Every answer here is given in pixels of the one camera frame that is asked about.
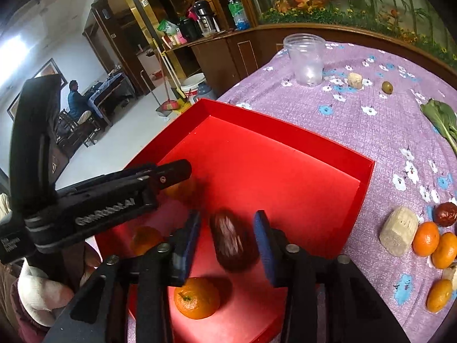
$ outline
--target red box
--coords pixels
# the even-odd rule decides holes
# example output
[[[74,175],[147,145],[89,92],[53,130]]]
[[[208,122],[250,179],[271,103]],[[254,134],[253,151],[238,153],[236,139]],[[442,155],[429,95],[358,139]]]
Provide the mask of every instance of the red box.
[[[269,342],[282,327],[286,289],[269,285],[260,261],[250,271],[227,273],[216,260],[208,216],[230,208],[251,226],[254,213],[265,210],[289,241],[333,258],[357,219],[374,161],[305,129],[207,99],[173,121],[128,166],[176,159],[188,159],[205,187],[191,276],[211,278],[223,302],[211,317],[191,320],[175,307],[170,288],[175,341]],[[132,256],[128,245],[136,226],[146,223],[166,236],[185,216],[186,208],[168,200],[158,212],[98,235],[97,244],[104,257]],[[134,314],[135,290],[130,299]]]

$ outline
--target floral tablecloth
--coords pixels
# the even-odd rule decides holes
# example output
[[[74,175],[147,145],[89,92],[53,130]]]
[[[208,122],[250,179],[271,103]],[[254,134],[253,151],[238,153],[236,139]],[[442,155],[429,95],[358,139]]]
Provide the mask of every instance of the floral tablecloth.
[[[291,122],[376,161],[344,252],[388,304],[411,342],[426,342],[452,304],[437,314],[425,307],[429,289],[442,272],[412,250],[395,258],[382,247],[378,234],[399,205],[424,222],[431,220],[435,204],[457,204],[452,177],[457,159],[420,111],[429,98],[457,109],[457,91],[404,58],[350,43],[327,42],[324,63],[321,85],[300,86],[287,52],[281,50],[219,100]],[[350,72],[362,75],[361,90],[347,85]],[[383,81],[394,86],[392,95],[381,90]]]

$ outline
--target screw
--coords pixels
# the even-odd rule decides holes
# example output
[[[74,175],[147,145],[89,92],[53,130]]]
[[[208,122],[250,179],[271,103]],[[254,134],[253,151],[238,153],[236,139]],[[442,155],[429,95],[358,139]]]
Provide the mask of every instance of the screw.
[[[107,264],[112,266],[112,265],[116,264],[118,261],[119,261],[119,257],[117,255],[111,255],[107,259]]]
[[[350,258],[346,254],[339,255],[337,260],[338,260],[338,263],[341,263],[341,264],[349,264],[349,262],[350,262]]]
[[[162,242],[159,246],[157,246],[157,251],[159,253],[166,253],[170,251],[170,244],[168,242]]]
[[[288,253],[298,253],[300,251],[300,246],[295,244],[287,244],[286,250]]]

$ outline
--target tiled floor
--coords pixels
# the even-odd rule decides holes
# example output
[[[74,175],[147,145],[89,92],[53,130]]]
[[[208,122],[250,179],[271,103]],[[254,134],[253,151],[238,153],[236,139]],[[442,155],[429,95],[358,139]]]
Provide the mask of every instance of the tiled floor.
[[[156,83],[154,94],[162,103],[166,100],[163,82]],[[82,145],[71,158],[56,183],[63,188],[83,180],[121,170],[167,124],[177,117],[172,112],[168,118],[156,113],[158,107],[152,94],[132,101],[118,112],[113,126],[99,138],[97,144],[86,148]]]

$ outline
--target red date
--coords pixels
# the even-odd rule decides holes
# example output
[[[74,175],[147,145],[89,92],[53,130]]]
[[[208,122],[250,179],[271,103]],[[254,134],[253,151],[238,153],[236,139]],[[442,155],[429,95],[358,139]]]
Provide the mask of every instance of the red date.
[[[259,256],[253,234],[230,210],[219,210],[210,219],[219,264],[230,272],[242,272]]]
[[[457,206],[452,202],[443,202],[435,206],[433,221],[440,227],[449,227],[457,221]]]

